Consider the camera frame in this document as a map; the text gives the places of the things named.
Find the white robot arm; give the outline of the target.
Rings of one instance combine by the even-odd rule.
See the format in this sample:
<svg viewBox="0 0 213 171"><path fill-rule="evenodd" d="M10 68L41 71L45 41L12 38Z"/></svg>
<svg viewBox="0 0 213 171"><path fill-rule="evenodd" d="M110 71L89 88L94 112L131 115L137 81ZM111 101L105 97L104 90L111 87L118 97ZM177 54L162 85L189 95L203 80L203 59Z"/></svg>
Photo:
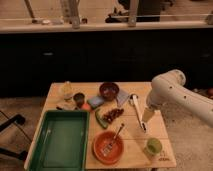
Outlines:
<svg viewBox="0 0 213 171"><path fill-rule="evenodd" d="M158 110L166 102L174 102L195 114L200 120L213 127L213 100L184 87L185 74L173 69L155 76L151 81L151 90L146 97L146 105Z"/></svg>

